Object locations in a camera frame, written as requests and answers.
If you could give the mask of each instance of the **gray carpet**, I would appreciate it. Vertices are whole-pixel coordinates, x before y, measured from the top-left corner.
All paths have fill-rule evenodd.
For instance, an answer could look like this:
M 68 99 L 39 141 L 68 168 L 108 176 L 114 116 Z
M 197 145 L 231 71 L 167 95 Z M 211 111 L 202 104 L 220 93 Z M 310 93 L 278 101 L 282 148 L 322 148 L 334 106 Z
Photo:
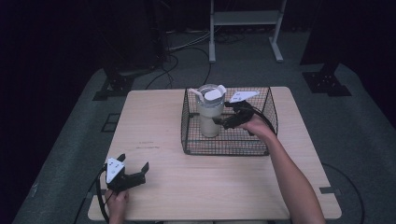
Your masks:
M 332 186 L 339 190 L 337 199 L 343 215 L 328 223 L 360 223 L 360 199 L 364 205 L 364 223 L 394 223 L 396 132 L 393 127 L 358 76 L 343 65 L 335 74 L 352 96 L 311 93 L 302 72 L 318 71 L 321 64 L 299 65 L 309 33 L 279 35 L 283 63 L 276 62 L 268 36 L 268 33 L 250 34 L 231 45 L 216 45 L 217 62 L 212 64 L 206 83 L 226 87 L 290 88 L 320 160 L 333 167 L 324 166 Z M 169 43 L 174 47 L 196 37 L 174 34 L 169 36 Z M 194 47 L 206 52 L 208 49 L 207 43 Z M 178 64 L 169 72 L 172 79 L 159 77 L 149 89 L 201 86 L 209 70 L 205 54 L 198 49 L 184 49 L 173 55 L 178 58 Z M 176 59 L 168 59 L 163 64 L 165 69 L 176 64 Z M 136 78 L 133 89 L 145 89 L 162 72 L 158 69 Z M 36 192 L 27 196 L 14 223 L 73 223 L 91 182 L 106 159 L 113 137 L 113 133 L 102 132 L 103 125 L 109 114 L 121 112 L 125 101 L 125 97 L 92 100 L 105 79 L 102 70 L 92 75 L 36 179 Z M 89 198 L 85 200 L 78 223 L 93 223 L 87 217 L 90 203 Z M 277 220 L 276 223 L 290 222 Z

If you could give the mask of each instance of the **wooden table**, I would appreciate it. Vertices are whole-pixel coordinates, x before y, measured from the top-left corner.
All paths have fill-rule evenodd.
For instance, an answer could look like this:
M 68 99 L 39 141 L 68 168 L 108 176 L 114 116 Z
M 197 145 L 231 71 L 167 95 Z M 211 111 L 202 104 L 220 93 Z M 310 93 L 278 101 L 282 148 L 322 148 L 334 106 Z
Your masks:
M 324 216 L 339 218 L 334 194 L 291 92 L 271 88 L 278 138 L 318 196 Z M 108 157 L 125 153 L 125 174 L 149 162 L 147 183 L 130 189 L 130 220 L 287 219 L 270 157 L 190 156 L 180 143 L 184 90 L 131 91 L 122 110 Z M 105 175 L 102 189 L 106 188 Z M 103 220 L 97 198 L 88 213 Z

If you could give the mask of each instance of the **cable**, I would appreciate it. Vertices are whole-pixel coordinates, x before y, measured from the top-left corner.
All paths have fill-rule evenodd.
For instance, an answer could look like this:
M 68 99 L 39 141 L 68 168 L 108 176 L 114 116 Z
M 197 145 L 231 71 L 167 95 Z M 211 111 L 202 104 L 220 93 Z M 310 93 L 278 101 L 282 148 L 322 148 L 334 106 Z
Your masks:
M 190 41 L 190 42 L 187 43 L 187 44 L 184 44 L 184 45 L 181 45 L 181 46 L 178 46 L 178 47 L 174 47 L 174 48 L 168 48 L 168 50 L 169 50 L 169 51 L 173 51 L 173 50 L 183 49 L 183 48 L 189 47 L 189 46 L 191 46 L 191 45 L 198 44 L 198 43 L 200 43 L 200 42 L 202 42 L 202 41 L 204 41 L 204 40 L 206 40 L 206 39 L 208 39 L 208 38 L 209 38 L 209 32 L 207 32 L 207 33 L 206 33 L 205 35 L 203 35 L 203 36 L 200 36 L 200 37 L 198 37 L 198 38 L 196 38 L 196 39 Z
M 110 200 L 110 198 L 111 198 L 111 196 L 113 196 L 113 194 L 114 194 L 114 190 L 111 190 L 111 194 L 110 194 L 110 196 L 108 196 L 108 198 L 106 199 L 105 204 L 107 204 L 108 200 Z
M 170 54 L 169 56 L 172 57 L 172 58 L 174 58 L 174 59 L 176 59 L 175 65 L 174 65 L 171 69 L 165 70 L 165 72 L 159 74 L 159 75 L 156 76 L 154 79 L 152 79 L 152 80 L 150 81 L 150 83 L 146 86 L 145 90 L 148 90 L 148 89 L 149 89 L 149 86 L 150 86 L 157 78 L 159 78 L 159 77 L 161 77 L 161 76 L 167 74 L 168 72 L 170 72 L 170 71 L 172 71 L 174 68 L 176 68 L 176 66 L 178 65 L 178 58 L 177 58 L 176 56 L 172 55 L 172 54 Z
M 277 135 L 277 131 L 274 128 L 274 125 L 271 123 L 271 121 L 265 117 L 265 115 L 260 111 L 259 108 L 252 106 L 252 107 L 243 107 L 243 106 L 236 106 L 233 107 L 233 109 L 238 109 L 238 110 L 249 110 L 252 111 L 253 113 L 257 114 L 260 118 L 262 118 L 262 120 L 264 121 L 264 123 L 268 126 L 268 128 L 275 134 Z
M 99 172 L 98 176 L 96 177 L 96 195 L 98 198 L 98 202 L 99 202 L 99 207 L 100 207 L 100 211 L 102 212 L 103 218 L 105 219 L 106 223 L 109 222 L 109 217 L 108 214 L 106 212 L 105 209 L 105 203 L 103 202 L 103 198 L 102 198 L 102 192 L 101 192 L 101 187 L 100 187 L 100 176 L 102 175 L 102 173 L 106 170 L 106 167 L 104 166 L 101 171 Z
M 344 174 L 342 171 L 340 171 L 339 169 L 335 168 L 334 166 L 332 166 L 328 163 L 322 162 L 321 164 L 334 169 L 336 172 L 338 172 L 340 175 L 342 175 L 349 182 L 349 184 L 353 187 L 353 189 L 356 191 L 356 194 L 358 194 L 359 202 L 361 203 L 361 221 L 359 223 L 362 224 L 364 222 L 364 217 L 366 216 L 366 210 L 364 208 L 363 198 L 361 197 L 361 193 L 359 192 L 358 188 L 356 188 L 356 186 L 352 182 L 352 180 L 346 174 Z
M 215 42 L 220 45 L 231 45 L 231 44 L 234 44 L 234 43 L 237 43 L 239 41 L 246 39 L 246 37 L 243 34 L 240 34 L 240 35 L 242 36 L 241 38 L 239 38 L 236 35 L 220 33 L 219 35 L 216 36 Z
M 208 54 L 206 53 L 206 51 L 204 51 L 203 49 L 198 49 L 198 48 L 191 47 L 191 48 L 182 48 L 182 49 L 174 50 L 174 52 L 181 51 L 181 50 L 184 50 L 184 49 L 196 49 L 196 50 L 200 50 L 201 52 L 203 52 L 203 53 L 206 55 L 206 58 L 207 58 L 207 60 L 209 61 L 209 55 L 208 55 Z M 203 84 L 203 85 L 206 84 L 207 79 L 209 78 L 209 75 L 210 75 L 210 71 L 211 71 L 211 70 L 212 70 L 212 64 L 209 63 L 209 70 L 207 71 L 207 75 L 206 75 L 206 78 L 205 78 L 205 81 L 204 81 L 204 84 Z
M 88 188 L 88 191 L 87 191 L 86 195 L 88 194 L 88 192 L 90 192 L 90 191 L 91 191 L 91 189 L 92 189 L 93 185 L 96 183 L 96 179 L 97 179 L 97 176 L 96 176 L 96 177 L 95 177 L 95 179 L 92 181 L 92 183 L 91 183 L 90 187 Z M 84 198 L 82 199 L 82 201 L 81 201 L 81 204 L 79 205 L 78 211 L 77 211 L 77 213 L 76 213 L 75 220 L 74 220 L 74 222 L 73 222 L 74 224 L 76 224 L 76 223 L 77 223 L 77 220 L 78 220 L 79 214 L 81 213 L 82 206 L 84 205 L 84 203 L 85 203 L 85 200 L 86 200 L 86 199 L 87 199 L 87 197 L 84 197 Z
M 166 70 L 166 69 L 163 67 L 163 63 L 161 64 L 161 69 L 166 73 L 166 75 L 168 75 L 168 79 L 169 79 L 169 83 L 165 86 L 165 88 L 168 89 L 168 86 L 171 86 L 171 89 L 172 89 L 172 88 L 173 88 L 172 83 L 173 83 L 173 81 L 174 81 L 173 77 L 169 74 L 169 71 Z

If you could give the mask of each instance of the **black wire basket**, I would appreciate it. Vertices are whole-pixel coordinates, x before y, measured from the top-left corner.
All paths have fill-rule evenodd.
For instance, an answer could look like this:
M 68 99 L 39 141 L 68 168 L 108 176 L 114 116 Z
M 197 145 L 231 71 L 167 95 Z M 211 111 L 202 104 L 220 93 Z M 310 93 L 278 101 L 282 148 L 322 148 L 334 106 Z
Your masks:
M 271 88 L 228 88 L 226 101 L 236 91 L 259 91 L 260 94 L 247 99 L 267 117 L 277 133 L 277 115 Z M 268 156 L 267 146 L 257 136 L 250 136 L 247 131 L 235 128 L 220 128 L 216 137 L 205 137 L 200 132 L 200 114 L 196 107 L 196 95 L 187 89 L 184 93 L 181 116 L 181 145 L 184 153 L 201 156 Z M 229 107 L 224 107 L 222 118 L 233 115 Z

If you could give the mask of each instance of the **dark background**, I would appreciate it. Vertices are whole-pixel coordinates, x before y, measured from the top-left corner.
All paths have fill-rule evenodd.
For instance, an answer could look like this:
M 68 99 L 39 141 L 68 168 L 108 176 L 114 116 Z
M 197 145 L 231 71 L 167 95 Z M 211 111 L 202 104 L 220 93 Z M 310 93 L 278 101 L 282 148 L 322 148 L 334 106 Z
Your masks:
M 152 21 L 153 11 L 142 0 L 1 1 L 2 223 L 11 222 L 18 212 L 95 71 L 113 63 L 157 65 L 155 60 L 142 64 L 137 59 L 144 53 L 150 59 L 159 56 L 158 39 L 146 37 L 160 38 L 160 28 L 179 32 L 208 28 L 209 1 L 157 2 L 162 15 L 154 20 L 163 20 L 162 25 Z M 336 55 L 358 74 L 395 125 L 396 17 L 391 2 L 289 0 L 282 30 L 312 28 L 302 63 L 325 63 L 329 55 Z M 108 7 L 117 11 L 116 6 L 123 4 L 128 7 L 116 14 Z M 217 10 L 227 6 L 242 10 L 277 8 L 278 1 L 216 1 Z M 125 22 L 136 17 L 143 19 L 127 28 Z M 156 32 L 148 31 L 152 27 Z M 125 41 L 128 32 L 134 41 Z M 136 49 L 142 39 L 151 40 L 146 43 L 149 51 Z

